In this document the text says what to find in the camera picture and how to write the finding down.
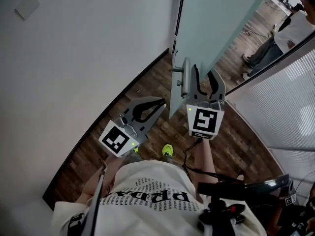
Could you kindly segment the person's left forearm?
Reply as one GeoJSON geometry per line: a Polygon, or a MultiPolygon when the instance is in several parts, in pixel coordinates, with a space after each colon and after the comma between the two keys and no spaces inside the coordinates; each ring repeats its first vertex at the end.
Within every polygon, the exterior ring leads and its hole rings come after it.
{"type": "MultiPolygon", "coordinates": [[[[116,157],[114,155],[110,155],[105,161],[101,159],[101,163],[107,165],[107,170],[103,180],[101,197],[104,197],[110,192],[109,189],[112,187],[112,181],[115,179],[115,175],[125,158],[126,156],[116,157]]],[[[98,185],[98,180],[102,172],[102,168],[103,166],[101,166],[84,185],[81,195],[77,199],[76,203],[86,205],[88,203],[88,200],[93,197],[96,187],[98,185]]]]}

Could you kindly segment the silver metal door handle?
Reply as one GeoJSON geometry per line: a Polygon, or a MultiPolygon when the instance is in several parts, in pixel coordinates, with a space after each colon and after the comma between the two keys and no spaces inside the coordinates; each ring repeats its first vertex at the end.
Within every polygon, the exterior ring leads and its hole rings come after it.
{"type": "Polygon", "coordinates": [[[176,86],[181,87],[181,97],[185,98],[189,93],[190,84],[190,59],[185,57],[182,67],[176,66],[176,55],[178,50],[175,50],[172,56],[172,72],[181,73],[181,80],[177,80],[176,86]]]}

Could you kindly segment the white printed t-shirt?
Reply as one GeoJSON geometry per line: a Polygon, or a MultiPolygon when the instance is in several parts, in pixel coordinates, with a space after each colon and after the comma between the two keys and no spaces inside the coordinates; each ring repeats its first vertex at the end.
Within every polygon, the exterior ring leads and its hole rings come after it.
{"type": "Polygon", "coordinates": [[[100,200],[95,236],[202,236],[197,223],[203,210],[181,168],[134,162],[118,170],[100,200]]]}

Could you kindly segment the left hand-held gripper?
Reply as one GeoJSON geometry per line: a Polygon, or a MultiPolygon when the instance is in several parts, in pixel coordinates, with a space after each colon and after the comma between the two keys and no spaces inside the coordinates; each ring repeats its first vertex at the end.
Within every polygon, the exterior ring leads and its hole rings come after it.
{"type": "Polygon", "coordinates": [[[166,107],[161,97],[141,97],[130,101],[125,116],[119,114],[106,125],[99,142],[114,156],[123,157],[147,140],[146,133],[153,127],[166,107]],[[142,119],[142,113],[154,109],[142,119]],[[135,121],[133,127],[129,121],[135,121]]]}

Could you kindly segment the black baseboard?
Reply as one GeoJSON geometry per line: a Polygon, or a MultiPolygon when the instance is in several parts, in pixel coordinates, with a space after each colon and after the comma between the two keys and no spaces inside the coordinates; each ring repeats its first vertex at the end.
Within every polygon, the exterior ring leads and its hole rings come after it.
{"type": "Polygon", "coordinates": [[[109,120],[124,110],[134,99],[158,96],[158,78],[170,83],[171,55],[165,51],[140,73],[94,121],[62,163],[43,194],[43,200],[53,210],[58,201],[74,202],[80,196],[84,184],[101,166],[107,153],[98,139],[109,120]]]}

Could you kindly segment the white wall plate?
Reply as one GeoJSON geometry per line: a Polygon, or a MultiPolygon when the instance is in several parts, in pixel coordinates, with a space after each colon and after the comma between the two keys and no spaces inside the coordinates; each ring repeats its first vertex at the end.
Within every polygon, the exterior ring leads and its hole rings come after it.
{"type": "Polygon", "coordinates": [[[39,0],[22,0],[14,9],[15,13],[22,19],[27,20],[40,6],[39,0]]]}

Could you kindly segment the person's right forearm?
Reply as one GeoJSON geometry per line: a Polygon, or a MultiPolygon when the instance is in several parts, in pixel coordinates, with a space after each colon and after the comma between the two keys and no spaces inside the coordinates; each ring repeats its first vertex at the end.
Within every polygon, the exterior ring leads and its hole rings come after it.
{"type": "MultiPolygon", "coordinates": [[[[193,150],[194,167],[204,172],[215,173],[209,140],[202,139],[193,150]]],[[[218,179],[205,174],[195,173],[196,182],[217,183],[218,179]]]]}

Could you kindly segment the frosted glass door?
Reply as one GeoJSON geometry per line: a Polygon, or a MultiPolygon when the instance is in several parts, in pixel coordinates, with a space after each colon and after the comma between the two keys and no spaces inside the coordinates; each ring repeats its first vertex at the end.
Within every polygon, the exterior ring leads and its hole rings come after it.
{"type": "Polygon", "coordinates": [[[206,77],[263,0],[182,0],[172,68],[196,65],[206,77]]]}

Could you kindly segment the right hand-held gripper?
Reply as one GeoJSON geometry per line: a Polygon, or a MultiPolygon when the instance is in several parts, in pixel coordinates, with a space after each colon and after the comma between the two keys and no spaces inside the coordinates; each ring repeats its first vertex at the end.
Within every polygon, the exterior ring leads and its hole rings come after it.
{"type": "Polygon", "coordinates": [[[212,93],[208,94],[200,87],[199,70],[196,64],[191,68],[188,100],[186,101],[189,135],[192,137],[213,140],[219,132],[224,116],[224,99],[226,85],[221,75],[211,69],[208,78],[212,93]]]}

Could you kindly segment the white window blinds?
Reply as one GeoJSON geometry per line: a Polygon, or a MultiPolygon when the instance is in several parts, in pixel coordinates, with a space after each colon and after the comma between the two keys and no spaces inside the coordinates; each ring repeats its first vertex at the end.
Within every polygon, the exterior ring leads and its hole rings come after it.
{"type": "Polygon", "coordinates": [[[315,148],[315,50],[228,101],[270,148],[315,148]]]}

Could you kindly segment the black chest mount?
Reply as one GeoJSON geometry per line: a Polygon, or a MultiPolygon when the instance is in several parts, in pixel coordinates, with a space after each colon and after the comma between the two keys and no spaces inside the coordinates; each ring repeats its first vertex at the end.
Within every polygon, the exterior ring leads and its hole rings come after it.
{"type": "Polygon", "coordinates": [[[199,216],[197,227],[203,236],[239,236],[236,225],[244,222],[245,205],[232,204],[212,197],[208,207],[199,216]]]}

